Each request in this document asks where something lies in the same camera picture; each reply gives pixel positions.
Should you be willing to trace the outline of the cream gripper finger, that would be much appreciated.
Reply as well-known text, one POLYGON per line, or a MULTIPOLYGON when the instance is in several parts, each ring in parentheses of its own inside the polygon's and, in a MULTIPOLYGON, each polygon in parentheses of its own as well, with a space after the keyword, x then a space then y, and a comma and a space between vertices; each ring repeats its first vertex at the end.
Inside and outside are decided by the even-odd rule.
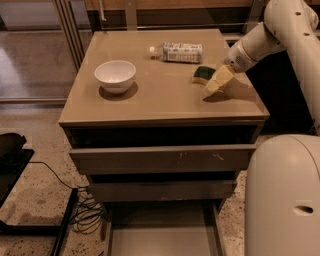
POLYGON ((213 95, 220 87, 221 85, 216 80, 210 80, 205 86, 204 93, 208 96, 213 95))
POLYGON ((234 74, 235 71, 232 66, 223 65, 215 72, 214 80, 221 87, 227 84, 234 77, 234 74))

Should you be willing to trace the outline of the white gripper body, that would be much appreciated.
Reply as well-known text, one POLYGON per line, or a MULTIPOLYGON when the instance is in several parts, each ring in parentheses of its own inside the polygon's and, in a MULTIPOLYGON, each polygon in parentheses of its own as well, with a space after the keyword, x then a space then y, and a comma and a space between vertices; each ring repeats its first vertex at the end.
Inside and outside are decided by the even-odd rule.
POLYGON ((236 42, 224 58, 224 64, 233 68, 236 73, 246 72, 256 62, 247 54, 241 41, 236 42))

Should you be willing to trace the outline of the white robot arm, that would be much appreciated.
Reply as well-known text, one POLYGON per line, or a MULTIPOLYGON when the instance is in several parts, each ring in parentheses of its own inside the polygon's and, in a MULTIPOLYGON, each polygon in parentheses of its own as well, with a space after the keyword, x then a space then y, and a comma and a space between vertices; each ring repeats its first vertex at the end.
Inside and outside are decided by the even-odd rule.
POLYGON ((214 94, 236 73, 242 73, 268 55, 285 51, 291 61, 313 129, 320 132, 320 40, 315 34, 317 14, 304 0, 270 0, 264 20, 237 41, 227 52, 223 65, 205 86, 214 94))

